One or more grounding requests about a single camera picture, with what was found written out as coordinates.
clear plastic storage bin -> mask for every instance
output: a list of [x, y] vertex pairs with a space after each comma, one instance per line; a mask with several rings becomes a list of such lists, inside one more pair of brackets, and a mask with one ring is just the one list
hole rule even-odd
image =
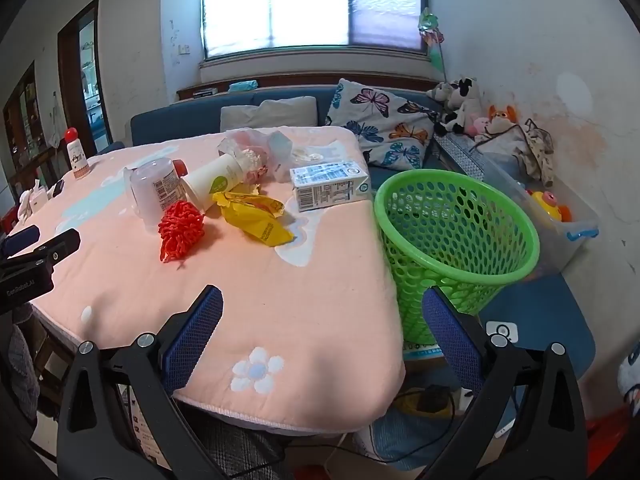
[[559, 204], [569, 207], [573, 222], [552, 219], [527, 191], [489, 156], [485, 157], [484, 182], [518, 204], [531, 218], [538, 231], [540, 259], [529, 278], [539, 278], [562, 271], [584, 241], [598, 235], [598, 215], [557, 176], [553, 187], [549, 189], [545, 189], [540, 182], [527, 183], [527, 189], [551, 191]]

window sill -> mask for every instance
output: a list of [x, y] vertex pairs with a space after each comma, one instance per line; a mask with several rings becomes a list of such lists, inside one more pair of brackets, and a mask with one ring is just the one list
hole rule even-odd
[[200, 64], [203, 83], [302, 73], [366, 73], [442, 81], [426, 53], [359, 46], [296, 47], [255, 50], [207, 59]]

sofa backrest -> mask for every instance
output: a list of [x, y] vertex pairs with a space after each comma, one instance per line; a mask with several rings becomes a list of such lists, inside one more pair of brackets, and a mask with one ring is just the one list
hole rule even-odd
[[[324, 118], [334, 97], [336, 85], [285, 86], [259, 88], [247, 92], [224, 92], [211, 97], [202, 97], [158, 108], [131, 119], [131, 139], [134, 146], [184, 139], [220, 131], [220, 110], [225, 106], [258, 106], [266, 99], [289, 99], [312, 96], [318, 104], [318, 126]], [[419, 105], [440, 110], [440, 105], [428, 98], [424, 92], [388, 89], [393, 94], [409, 99]]]

door frame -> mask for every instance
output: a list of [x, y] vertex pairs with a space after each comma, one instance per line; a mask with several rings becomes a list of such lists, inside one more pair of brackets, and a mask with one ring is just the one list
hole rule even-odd
[[[78, 137], [89, 157], [97, 153], [91, 133], [89, 119], [86, 116], [84, 93], [82, 92], [80, 67], [80, 21], [90, 12], [94, 13], [94, 57], [95, 76], [97, 79], [100, 105], [109, 144], [113, 142], [111, 128], [107, 117], [105, 95], [100, 77], [100, 55], [98, 53], [98, 0], [93, 0], [78, 12], [58, 33], [58, 77], [60, 78], [60, 97], [65, 112], [66, 124], [78, 130]], [[80, 101], [82, 101], [82, 117], [80, 117]]]

butterfly pillow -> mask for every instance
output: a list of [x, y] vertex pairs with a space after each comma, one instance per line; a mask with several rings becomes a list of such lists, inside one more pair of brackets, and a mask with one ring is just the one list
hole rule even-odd
[[391, 92], [340, 79], [325, 124], [351, 130], [368, 164], [402, 171], [422, 167], [437, 118]]

